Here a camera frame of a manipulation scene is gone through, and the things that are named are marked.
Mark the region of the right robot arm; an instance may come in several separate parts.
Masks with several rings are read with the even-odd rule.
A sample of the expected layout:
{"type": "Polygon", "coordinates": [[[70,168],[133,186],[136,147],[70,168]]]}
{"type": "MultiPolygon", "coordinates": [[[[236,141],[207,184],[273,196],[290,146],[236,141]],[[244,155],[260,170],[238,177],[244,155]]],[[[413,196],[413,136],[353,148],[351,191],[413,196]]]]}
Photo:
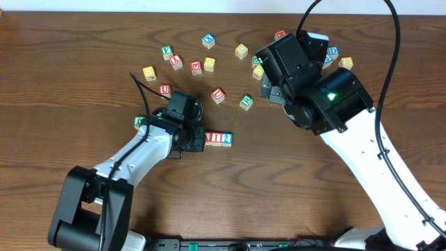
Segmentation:
{"type": "Polygon", "coordinates": [[[347,68],[322,74],[328,37],[291,33],[256,53],[267,77],[261,96],[312,131],[347,164],[378,211],[382,225],[352,228],[333,245],[356,250],[444,250],[445,212],[422,189],[375,124],[376,110],[347,68]]]}

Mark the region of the blue 2 block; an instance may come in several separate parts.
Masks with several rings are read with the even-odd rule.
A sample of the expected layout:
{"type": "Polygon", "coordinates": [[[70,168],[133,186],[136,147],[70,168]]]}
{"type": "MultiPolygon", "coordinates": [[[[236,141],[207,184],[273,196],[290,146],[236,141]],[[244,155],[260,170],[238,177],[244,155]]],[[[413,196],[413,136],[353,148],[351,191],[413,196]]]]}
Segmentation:
{"type": "Polygon", "coordinates": [[[233,142],[233,135],[231,133],[222,133],[222,146],[231,147],[233,142]]]}

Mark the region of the red A block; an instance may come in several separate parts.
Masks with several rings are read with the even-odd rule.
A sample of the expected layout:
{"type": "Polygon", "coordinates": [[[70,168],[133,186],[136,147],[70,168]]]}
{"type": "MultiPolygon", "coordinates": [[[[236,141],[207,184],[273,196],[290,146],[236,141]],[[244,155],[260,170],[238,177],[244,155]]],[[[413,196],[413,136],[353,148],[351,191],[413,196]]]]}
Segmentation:
{"type": "Polygon", "coordinates": [[[210,132],[205,132],[205,145],[211,145],[211,133],[210,132]]]}

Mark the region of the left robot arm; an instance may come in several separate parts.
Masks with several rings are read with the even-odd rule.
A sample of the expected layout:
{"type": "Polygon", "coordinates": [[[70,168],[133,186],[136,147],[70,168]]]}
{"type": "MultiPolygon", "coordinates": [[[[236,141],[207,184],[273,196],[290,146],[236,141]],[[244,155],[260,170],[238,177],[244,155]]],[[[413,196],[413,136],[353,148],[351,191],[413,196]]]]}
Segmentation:
{"type": "Polygon", "coordinates": [[[137,134],[110,159],[67,174],[48,233],[61,250],[143,250],[147,238],[129,228],[134,188],[171,153],[202,152],[205,132],[197,124],[203,106],[174,91],[166,107],[139,123],[137,134]]]}

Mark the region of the red I block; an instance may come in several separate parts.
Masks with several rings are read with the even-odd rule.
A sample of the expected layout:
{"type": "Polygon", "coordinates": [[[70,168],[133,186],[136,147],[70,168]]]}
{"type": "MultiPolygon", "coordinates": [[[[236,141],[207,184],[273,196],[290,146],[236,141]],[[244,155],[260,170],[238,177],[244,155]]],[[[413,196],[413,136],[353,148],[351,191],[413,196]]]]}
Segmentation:
{"type": "Polygon", "coordinates": [[[221,146],[222,145],[222,133],[220,132],[212,132],[210,138],[210,144],[212,146],[221,146]]]}

